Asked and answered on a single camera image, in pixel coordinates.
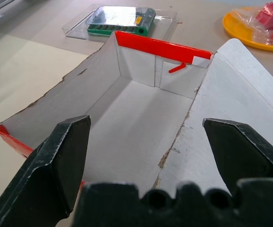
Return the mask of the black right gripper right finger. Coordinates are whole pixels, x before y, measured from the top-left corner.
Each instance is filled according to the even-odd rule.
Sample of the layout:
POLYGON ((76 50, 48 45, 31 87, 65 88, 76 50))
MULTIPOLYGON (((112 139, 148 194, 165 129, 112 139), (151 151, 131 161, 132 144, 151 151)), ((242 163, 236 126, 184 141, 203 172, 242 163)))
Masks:
POLYGON ((273 145, 245 123, 205 118, 203 127, 230 193, 243 178, 273 178, 273 145))

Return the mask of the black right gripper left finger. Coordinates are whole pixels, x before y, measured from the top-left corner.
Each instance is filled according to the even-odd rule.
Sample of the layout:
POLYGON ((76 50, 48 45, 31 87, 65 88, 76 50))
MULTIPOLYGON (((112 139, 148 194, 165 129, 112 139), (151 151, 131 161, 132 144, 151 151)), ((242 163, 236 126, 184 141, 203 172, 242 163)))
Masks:
POLYGON ((54 227, 73 211, 91 119, 60 122, 29 155, 0 196, 0 227, 54 227))

